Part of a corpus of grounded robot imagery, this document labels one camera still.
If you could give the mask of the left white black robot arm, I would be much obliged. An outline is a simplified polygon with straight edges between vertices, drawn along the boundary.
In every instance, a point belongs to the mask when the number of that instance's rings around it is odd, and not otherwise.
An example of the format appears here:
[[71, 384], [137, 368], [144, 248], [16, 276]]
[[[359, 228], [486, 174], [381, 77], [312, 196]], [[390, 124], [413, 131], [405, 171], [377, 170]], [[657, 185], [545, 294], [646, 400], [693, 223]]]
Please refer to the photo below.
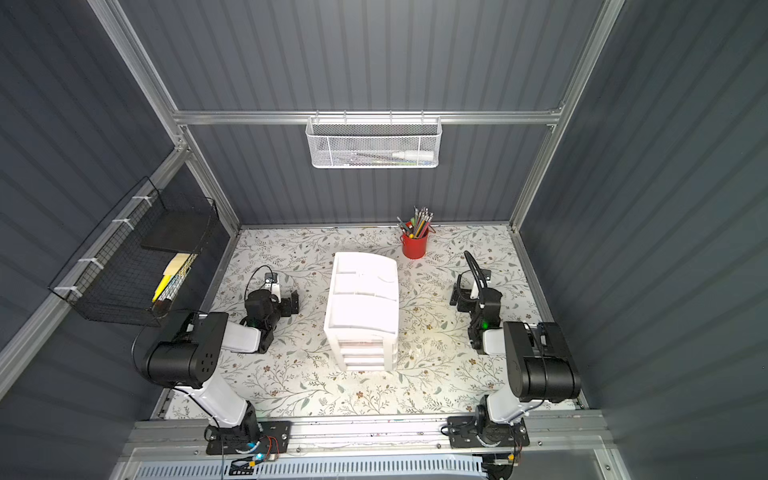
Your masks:
[[263, 354], [282, 318], [300, 312], [299, 294], [280, 299], [262, 288], [245, 296], [247, 316], [231, 322], [225, 312], [171, 310], [141, 360], [138, 373], [149, 382], [187, 396], [208, 417], [206, 453], [254, 455], [259, 460], [287, 451], [291, 423], [262, 424], [254, 405], [237, 394], [217, 371], [224, 350]]

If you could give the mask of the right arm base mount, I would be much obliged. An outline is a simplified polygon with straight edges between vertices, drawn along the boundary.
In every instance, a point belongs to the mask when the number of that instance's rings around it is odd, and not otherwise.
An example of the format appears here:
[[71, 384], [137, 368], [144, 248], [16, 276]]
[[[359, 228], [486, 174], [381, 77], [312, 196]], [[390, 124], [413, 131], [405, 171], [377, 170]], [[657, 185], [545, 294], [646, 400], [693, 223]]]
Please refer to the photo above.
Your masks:
[[441, 427], [454, 449], [528, 447], [530, 439], [523, 423], [496, 424], [477, 415], [451, 416]]

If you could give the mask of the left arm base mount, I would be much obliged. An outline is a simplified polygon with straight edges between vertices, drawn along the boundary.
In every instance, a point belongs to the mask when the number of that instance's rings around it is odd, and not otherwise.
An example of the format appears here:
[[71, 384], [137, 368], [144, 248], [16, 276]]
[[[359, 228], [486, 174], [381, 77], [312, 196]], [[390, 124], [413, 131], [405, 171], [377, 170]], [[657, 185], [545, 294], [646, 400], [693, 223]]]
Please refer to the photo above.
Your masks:
[[234, 428], [209, 425], [204, 431], [207, 455], [278, 455], [287, 451], [290, 421], [266, 421]]

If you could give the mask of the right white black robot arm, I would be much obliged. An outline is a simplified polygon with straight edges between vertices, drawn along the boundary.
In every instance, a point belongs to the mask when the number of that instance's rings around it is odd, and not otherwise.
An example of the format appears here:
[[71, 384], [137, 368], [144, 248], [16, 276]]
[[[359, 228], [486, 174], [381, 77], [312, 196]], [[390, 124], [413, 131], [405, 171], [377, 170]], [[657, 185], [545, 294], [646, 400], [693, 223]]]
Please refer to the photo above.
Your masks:
[[452, 447], [511, 447], [529, 444], [526, 414], [544, 403], [580, 395], [581, 380], [561, 329], [500, 318], [502, 294], [493, 288], [454, 288], [450, 303], [470, 315], [468, 338], [479, 354], [504, 361], [506, 384], [482, 397], [469, 417], [450, 417], [441, 432]]

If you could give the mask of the white plastic drawer organizer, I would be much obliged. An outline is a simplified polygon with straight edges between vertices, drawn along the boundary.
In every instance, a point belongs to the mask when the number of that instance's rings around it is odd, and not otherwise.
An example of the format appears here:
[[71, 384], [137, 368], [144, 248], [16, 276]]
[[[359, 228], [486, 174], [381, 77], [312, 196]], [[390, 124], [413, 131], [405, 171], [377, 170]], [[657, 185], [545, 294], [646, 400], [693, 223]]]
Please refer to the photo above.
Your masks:
[[338, 367], [394, 370], [399, 323], [396, 261], [372, 253], [336, 253], [324, 332]]

